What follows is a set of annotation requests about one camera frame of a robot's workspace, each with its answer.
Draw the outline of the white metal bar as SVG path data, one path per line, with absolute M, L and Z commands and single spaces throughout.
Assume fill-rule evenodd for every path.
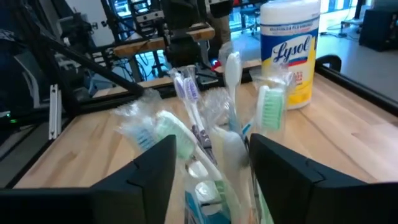
M 62 130 L 62 93 L 57 84 L 50 86 L 49 140 L 57 139 Z

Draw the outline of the Lysol wipes canister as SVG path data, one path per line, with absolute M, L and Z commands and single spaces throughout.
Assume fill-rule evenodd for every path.
M 312 98 L 320 6 L 320 0 L 269 0 L 261 6 L 262 76 L 283 68 L 293 73 L 290 110 L 308 105 Z

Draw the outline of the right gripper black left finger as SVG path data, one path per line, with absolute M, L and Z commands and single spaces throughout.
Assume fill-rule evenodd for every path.
M 176 156 L 168 135 L 91 187 L 0 190 L 0 224 L 164 224 Z

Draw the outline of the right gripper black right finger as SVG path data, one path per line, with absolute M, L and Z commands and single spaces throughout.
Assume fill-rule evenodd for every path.
M 368 184 L 261 134 L 249 157 L 275 224 L 398 224 L 398 182 Z

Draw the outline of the person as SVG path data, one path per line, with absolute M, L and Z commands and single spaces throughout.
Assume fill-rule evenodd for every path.
M 213 43 L 218 47 L 231 40 L 229 15 L 233 10 L 234 0 L 204 0 L 209 24 L 215 30 Z

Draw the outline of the wooden background table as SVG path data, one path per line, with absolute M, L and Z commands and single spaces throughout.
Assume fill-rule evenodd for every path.
M 210 40 L 215 36 L 215 30 L 212 27 L 198 29 L 187 32 L 197 42 L 203 40 Z M 124 44 L 113 49 L 113 52 L 118 57 L 128 57 L 141 52 L 152 52 L 156 50 L 165 49 L 165 42 L 163 38 L 157 37 L 147 41 L 140 41 L 132 44 Z

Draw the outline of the grey office chair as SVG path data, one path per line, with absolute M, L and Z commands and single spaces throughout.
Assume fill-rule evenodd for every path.
M 28 50 L 15 32 L 0 29 L 0 113 L 17 116 L 36 110 L 25 70 L 15 58 Z

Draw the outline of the black computer tower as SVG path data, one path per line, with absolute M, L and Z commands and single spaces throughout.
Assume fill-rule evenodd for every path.
M 359 45 L 378 52 L 398 50 L 398 8 L 367 9 Z

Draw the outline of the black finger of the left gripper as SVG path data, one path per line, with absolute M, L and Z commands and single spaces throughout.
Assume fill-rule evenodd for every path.
M 186 36 L 183 42 L 183 64 L 193 65 L 200 61 L 200 45 L 194 41 L 193 37 Z
M 169 44 L 166 48 L 165 56 L 167 57 L 167 61 L 173 67 L 181 67 L 183 66 L 182 60 L 182 48 L 180 43 L 183 41 L 182 35 L 172 36 L 169 40 Z

